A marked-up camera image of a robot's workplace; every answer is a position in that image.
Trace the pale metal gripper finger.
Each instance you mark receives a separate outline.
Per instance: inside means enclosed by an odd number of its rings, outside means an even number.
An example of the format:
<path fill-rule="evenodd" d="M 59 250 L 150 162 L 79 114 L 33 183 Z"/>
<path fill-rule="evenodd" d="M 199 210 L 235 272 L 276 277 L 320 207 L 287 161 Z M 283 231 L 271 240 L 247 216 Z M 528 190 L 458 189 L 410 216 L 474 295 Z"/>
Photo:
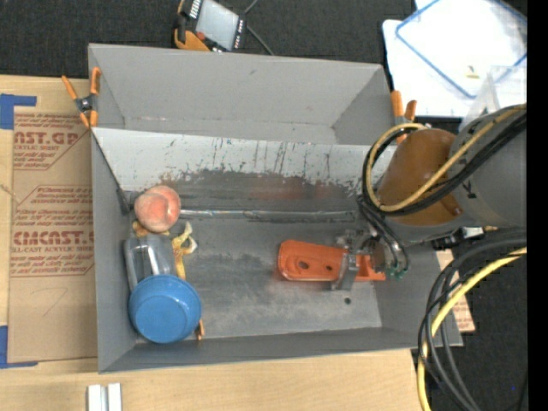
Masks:
<path fill-rule="evenodd" d="M 364 243 L 365 233 L 362 230 L 346 230 L 336 238 L 336 246 L 346 250 L 360 250 Z"/>
<path fill-rule="evenodd" d="M 345 253 L 342 256 L 337 279 L 331 282 L 331 290 L 351 290 L 359 271 L 357 257 L 353 253 Z"/>

